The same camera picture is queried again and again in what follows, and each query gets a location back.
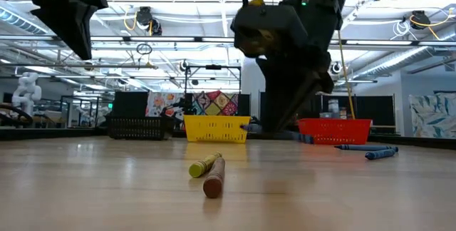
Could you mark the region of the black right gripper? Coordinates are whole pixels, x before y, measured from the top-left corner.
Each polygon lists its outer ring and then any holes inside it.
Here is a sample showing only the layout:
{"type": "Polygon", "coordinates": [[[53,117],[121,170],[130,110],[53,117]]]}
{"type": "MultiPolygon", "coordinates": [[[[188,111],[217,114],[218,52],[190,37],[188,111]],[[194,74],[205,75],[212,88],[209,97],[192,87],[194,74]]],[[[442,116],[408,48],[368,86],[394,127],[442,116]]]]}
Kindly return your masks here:
{"type": "Polygon", "coordinates": [[[265,133],[285,129],[318,92],[331,93],[334,82],[328,74],[328,52],[333,32],[343,23],[345,0],[293,0],[296,13],[307,31],[306,45],[291,55],[290,63],[257,58],[265,79],[265,133]]]}

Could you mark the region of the yellow plastic basket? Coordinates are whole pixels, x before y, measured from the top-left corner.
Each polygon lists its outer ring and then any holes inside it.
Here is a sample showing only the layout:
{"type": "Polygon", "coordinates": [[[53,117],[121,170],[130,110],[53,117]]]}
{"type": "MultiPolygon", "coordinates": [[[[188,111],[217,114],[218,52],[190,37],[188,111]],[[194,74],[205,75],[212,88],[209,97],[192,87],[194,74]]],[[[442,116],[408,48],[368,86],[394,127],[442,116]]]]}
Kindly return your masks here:
{"type": "Polygon", "coordinates": [[[185,131],[189,142],[244,143],[249,116],[184,115],[185,131]]]}

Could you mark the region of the green crayon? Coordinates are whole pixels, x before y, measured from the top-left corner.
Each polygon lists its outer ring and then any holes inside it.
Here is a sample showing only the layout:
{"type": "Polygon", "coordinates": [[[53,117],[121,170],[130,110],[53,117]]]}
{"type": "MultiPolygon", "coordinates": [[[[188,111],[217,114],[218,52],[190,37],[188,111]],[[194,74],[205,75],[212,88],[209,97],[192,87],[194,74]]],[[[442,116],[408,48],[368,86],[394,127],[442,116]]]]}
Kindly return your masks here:
{"type": "Polygon", "coordinates": [[[222,154],[216,152],[214,154],[208,155],[203,160],[198,160],[197,162],[191,164],[189,167],[189,174],[192,178],[198,178],[208,172],[216,159],[221,158],[222,154]]]}

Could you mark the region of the brown crayon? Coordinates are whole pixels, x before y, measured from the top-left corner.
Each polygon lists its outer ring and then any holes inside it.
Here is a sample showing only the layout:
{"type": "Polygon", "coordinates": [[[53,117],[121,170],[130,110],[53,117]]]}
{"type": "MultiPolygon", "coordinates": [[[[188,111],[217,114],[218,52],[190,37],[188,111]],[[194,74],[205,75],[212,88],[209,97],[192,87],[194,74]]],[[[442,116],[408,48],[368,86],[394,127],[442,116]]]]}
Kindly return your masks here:
{"type": "Polygon", "coordinates": [[[225,176],[225,159],[215,160],[203,183],[203,191],[208,198],[218,198],[222,194],[225,176]]]}

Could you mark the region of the stack of storage boxes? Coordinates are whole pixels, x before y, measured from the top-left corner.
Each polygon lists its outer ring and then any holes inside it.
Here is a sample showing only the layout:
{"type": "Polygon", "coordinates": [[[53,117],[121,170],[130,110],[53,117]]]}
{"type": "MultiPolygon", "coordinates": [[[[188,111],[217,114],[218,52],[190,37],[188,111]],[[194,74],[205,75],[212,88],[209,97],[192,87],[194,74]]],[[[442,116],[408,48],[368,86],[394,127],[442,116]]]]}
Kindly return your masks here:
{"type": "Polygon", "coordinates": [[[347,119],[347,108],[339,106],[338,99],[328,101],[328,110],[333,118],[347,119]]]}

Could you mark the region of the white pillar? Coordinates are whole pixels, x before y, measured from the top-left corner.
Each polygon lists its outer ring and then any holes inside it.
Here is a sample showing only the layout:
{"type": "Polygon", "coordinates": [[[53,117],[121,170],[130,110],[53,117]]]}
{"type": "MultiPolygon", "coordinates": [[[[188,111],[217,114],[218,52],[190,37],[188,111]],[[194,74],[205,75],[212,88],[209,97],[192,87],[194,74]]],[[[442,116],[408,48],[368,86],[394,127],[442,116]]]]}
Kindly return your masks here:
{"type": "Polygon", "coordinates": [[[265,79],[254,58],[242,60],[242,93],[250,95],[251,116],[260,118],[260,95],[265,91],[265,79]]]}

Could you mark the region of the red plastic basket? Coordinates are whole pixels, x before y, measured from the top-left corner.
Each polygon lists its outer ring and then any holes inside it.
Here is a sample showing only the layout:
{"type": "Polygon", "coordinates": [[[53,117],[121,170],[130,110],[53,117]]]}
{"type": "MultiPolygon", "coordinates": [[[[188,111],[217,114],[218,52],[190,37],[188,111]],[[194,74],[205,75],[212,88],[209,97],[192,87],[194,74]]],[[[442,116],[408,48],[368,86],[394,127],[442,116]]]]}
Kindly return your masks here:
{"type": "Polygon", "coordinates": [[[310,135],[317,145],[354,144],[367,142],[372,120],[337,118],[302,118],[300,133],[310,135]]]}

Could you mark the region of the black partition panel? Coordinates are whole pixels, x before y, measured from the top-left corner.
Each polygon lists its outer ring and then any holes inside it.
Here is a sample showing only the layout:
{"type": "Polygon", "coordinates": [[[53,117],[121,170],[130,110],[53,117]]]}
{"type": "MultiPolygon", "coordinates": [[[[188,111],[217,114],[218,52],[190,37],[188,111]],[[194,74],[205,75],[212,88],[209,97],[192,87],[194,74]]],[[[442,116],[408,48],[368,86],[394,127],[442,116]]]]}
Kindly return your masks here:
{"type": "Polygon", "coordinates": [[[115,93],[113,101],[113,116],[119,117],[145,117],[148,92],[122,92],[115,93]]]}
{"type": "MultiPolygon", "coordinates": [[[[347,96],[317,96],[321,112],[328,112],[328,102],[332,99],[350,113],[347,96]]],[[[393,96],[352,96],[352,103],[356,118],[371,119],[374,125],[395,125],[393,96]]]]}

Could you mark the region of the colourful patchwork quilt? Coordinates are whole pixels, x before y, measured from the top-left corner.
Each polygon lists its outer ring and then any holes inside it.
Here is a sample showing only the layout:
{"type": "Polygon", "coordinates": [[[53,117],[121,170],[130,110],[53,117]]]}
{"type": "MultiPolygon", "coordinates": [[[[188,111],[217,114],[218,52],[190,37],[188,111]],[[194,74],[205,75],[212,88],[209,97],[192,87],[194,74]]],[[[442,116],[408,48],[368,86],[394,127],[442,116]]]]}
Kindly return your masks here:
{"type": "Polygon", "coordinates": [[[235,116],[238,101],[238,93],[200,92],[193,94],[192,107],[198,116],[235,116]]]}

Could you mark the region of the floral print cloth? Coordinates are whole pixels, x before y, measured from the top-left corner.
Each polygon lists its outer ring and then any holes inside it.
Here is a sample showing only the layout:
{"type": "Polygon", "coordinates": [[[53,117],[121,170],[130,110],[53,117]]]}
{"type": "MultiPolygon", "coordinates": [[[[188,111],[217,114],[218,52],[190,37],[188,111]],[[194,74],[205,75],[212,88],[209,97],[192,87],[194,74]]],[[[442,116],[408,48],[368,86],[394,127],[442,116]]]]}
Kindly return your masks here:
{"type": "Polygon", "coordinates": [[[177,116],[182,117],[182,114],[179,113],[182,108],[173,106],[173,104],[179,103],[180,99],[183,98],[183,93],[149,92],[145,115],[147,117],[158,117],[164,113],[166,116],[172,117],[176,113],[177,116]]]}

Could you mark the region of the black plastic basket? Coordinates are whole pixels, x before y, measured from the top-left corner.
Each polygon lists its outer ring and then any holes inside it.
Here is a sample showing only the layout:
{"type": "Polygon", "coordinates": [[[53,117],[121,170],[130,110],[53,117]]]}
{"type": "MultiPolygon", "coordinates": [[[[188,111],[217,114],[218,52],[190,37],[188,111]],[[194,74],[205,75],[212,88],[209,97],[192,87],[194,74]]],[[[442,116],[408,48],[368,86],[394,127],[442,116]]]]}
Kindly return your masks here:
{"type": "Polygon", "coordinates": [[[116,140],[167,140],[170,133],[164,118],[109,117],[108,136],[116,140]]]}

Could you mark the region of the leaf print cloth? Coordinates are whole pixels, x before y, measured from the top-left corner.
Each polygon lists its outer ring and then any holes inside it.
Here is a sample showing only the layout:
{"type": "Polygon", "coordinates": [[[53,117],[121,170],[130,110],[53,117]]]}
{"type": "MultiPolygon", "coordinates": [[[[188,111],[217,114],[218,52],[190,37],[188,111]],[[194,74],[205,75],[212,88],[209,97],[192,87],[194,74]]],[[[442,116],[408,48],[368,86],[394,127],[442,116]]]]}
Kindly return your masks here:
{"type": "Polygon", "coordinates": [[[413,136],[456,139],[456,93],[409,96],[413,136]]]}

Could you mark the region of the grey ventilation duct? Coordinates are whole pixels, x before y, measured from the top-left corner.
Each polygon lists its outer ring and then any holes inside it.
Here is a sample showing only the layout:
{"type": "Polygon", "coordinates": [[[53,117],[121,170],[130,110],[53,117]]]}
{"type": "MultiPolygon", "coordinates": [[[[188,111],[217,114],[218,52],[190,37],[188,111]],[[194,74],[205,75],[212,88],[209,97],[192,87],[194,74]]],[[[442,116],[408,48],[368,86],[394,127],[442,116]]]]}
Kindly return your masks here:
{"type": "Polygon", "coordinates": [[[453,51],[456,51],[456,46],[423,46],[406,52],[401,56],[396,56],[394,59],[385,63],[385,66],[388,68],[402,68],[427,58],[453,51]]]}
{"type": "Polygon", "coordinates": [[[20,17],[19,15],[15,14],[14,12],[9,11],[8,9],[5,9],[1,6],[0,6],[0,21],[11,24],[12,26],[20,28],[31,34],[40,35],[40,36],[47,34],[47,30],[28,21],[25,18],[20,17]]]}

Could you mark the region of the black background rig frame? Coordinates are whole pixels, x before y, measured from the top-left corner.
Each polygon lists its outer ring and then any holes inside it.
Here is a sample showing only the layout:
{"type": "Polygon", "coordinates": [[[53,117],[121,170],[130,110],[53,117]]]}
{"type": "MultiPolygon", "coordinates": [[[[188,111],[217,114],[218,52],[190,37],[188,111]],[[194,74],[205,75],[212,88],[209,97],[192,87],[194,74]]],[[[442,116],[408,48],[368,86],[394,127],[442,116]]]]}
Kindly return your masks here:
{"type": "Polygon", "coordinates": [[[206,70],[213,70],[213,71],[219,71],[222,70],[223,68],[227,69],[239,82],[239,94],[242,93],[242,67],[241,66],[221,66],[221,65],[205,65],[205,66],[196,66],[196,65],[186,65],[185,66],[185,93],[187,93],[187,85],[188,81],[192,77],[193,74],[196,74],[198,70],[201,68],[204,68],[206,70]],[[239,75],[236,76],[232,69],[237,69],[239,71],[239,75]]]}

